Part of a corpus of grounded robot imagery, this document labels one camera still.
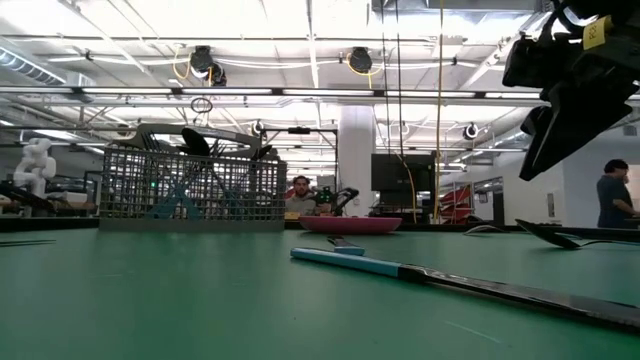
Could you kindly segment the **person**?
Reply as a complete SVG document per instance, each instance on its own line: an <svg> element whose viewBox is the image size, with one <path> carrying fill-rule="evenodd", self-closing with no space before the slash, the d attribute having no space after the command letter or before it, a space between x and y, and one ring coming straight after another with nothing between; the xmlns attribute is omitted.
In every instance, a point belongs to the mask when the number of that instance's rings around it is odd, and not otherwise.
<svg viewBox="0 0 640 360"><path fill-rule="evenodd" d="M315 194L310 189L308 178L300 175L293 179L293 193L285 201L285 209L300 216L312 216L318 213Z"/></svg>
<svg viewBox="0 0 640 360"><path fill-rule="evenodd" d="M633 217L640 212L633 207L626 187L629 165L622 159L612 159L604 166L604 174L596 184L599 201L598 228L633 229Z"/></svg>

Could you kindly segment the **white column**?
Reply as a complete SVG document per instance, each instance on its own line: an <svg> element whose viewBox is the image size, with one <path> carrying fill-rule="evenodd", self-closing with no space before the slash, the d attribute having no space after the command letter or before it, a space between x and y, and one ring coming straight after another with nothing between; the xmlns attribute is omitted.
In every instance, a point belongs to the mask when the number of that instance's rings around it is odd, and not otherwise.
<svg viewBox="0 0 640 360"><path fill-rule="evenodd" d="M359 195L345 206L348 216L367 216L371 190L371 155L376 149L376 119L371 106L345 106L338 121L338 174L340 185Z"/></svg>

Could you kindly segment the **black monitor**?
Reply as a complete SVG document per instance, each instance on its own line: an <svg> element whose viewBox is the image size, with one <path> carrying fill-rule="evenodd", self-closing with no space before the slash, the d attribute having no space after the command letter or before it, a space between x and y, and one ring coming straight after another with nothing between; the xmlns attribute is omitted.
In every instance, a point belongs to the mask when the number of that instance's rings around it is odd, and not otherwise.
<svg viewBox="0 0 640 360"><path fill-rule="evenodd" d="M379 192L431 191L435 188L435 157L432 155L371 155L371 189Z"/></svg>

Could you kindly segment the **red rack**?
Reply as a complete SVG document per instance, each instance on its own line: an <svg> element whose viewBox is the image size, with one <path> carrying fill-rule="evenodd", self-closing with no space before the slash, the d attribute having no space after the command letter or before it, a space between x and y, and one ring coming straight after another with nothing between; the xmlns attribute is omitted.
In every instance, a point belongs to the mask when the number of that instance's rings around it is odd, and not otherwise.
<svg viewBox="0 0 640 360"><path fill-rule="evenodd" d="M440 199L440 220L443 224L466 224L473 214L472 186L465 184L446 193Z"/></svg>

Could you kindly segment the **yellow tag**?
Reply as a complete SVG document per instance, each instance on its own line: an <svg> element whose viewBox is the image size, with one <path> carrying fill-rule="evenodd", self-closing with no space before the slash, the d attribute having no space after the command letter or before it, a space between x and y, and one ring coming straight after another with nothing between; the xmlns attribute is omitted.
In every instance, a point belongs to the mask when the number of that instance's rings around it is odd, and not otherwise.
<svg viewBox="0 0 640 360"><path fill-rule="evenodd" d="M583 28L582 46L589 50L603 45L606 42L606 31L612 27L611 16L599 17Z"/></svg>

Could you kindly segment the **black background metal frame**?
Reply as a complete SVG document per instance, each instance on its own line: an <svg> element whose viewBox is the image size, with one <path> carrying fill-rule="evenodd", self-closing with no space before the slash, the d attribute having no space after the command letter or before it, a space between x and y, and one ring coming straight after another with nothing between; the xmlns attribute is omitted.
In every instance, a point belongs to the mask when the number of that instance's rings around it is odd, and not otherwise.
<svg viewBox="0 0 640 360"><path fill-rule="evenodd" d="M267 148L286 163L286 193L295 194L292 180L304 176L310 188L319 180L331 191L338 188L338 130L289 126L258 130L259 148Z"/></svg>

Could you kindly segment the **pink plate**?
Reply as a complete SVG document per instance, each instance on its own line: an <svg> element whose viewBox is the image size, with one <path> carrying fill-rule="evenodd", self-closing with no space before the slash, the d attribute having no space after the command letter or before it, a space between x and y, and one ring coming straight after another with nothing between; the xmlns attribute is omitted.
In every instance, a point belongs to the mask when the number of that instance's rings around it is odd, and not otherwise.
<svg viewBox="0 0 640 360"><path fill-rule="evenodd" d="M401 218L302 216L300 225L311 232L333 235L379 235L395 231Z"/></svg>

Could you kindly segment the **blue-handled fork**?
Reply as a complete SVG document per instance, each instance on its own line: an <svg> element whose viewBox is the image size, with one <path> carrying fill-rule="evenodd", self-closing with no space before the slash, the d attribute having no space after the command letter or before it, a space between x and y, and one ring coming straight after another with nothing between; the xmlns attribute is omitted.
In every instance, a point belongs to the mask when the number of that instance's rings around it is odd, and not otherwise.
<svg viewBox="0 0 640 360"><path fill-rule="evenodd" d="M255 166L250 158L231 155L227 147L216 140L208 153L211 163L206 170L206 213L215 220L250 219Z"/></svg>

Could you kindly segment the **green table mat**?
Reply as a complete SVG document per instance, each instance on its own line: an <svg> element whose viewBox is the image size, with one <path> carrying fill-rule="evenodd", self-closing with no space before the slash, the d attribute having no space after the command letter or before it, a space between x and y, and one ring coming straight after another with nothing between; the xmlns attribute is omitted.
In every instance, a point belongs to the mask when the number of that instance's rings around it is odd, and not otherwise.
<svg viewBox="0 0 640 360"><path fill-rule="evenodd" d="M294 259L300 231L0 234L0 360L640 360L640 335Z"/></svg>

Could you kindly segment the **long ceiling light bar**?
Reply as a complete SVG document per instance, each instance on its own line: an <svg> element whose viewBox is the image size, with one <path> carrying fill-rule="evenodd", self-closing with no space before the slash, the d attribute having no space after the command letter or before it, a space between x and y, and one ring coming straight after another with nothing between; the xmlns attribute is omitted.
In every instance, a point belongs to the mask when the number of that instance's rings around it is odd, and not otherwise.
<svg viewBox="0 0 640 360"><path fill-rule="evenodd" d="M218 88L218 87L79 87L79 86L9 86L0 85L2 94L59 94L59 95L222 95L222 96L296 96L296 97L376 97L376 98L429 98L437 99L497 99L539 100L534 92L497 91L424 91L424 90L363 90L320 88Z"/></svg>

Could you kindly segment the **white robot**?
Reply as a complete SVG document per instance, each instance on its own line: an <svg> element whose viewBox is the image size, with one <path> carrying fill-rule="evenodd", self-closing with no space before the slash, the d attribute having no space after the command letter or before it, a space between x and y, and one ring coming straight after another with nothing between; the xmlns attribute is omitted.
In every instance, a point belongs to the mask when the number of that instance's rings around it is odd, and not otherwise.
<svg viewBox="0 0 640 360"><path fill-rule="evenodd" d="M45 198L46 181L56 175L56 160L49 156L52 142L48 138L32 138L22 148L22 158L13 180L18 187L27 186L31 193Z"/></svg>

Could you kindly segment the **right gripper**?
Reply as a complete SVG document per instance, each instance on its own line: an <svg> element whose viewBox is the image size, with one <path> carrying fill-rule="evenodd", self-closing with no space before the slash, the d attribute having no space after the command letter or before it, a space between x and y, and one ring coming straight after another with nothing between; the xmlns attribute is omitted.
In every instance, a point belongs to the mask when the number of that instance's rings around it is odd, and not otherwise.
<svg viewBox="0 0 640 360"><path fill-rule="evenodd" d="M520 125L531 137L519 177L534 179L632 112L640 90L640 0L549 0L537 37L522 35L503 72L506 87L541 89L549 104ZM610 15L606 42L584 50L583 28Z"/></svg>

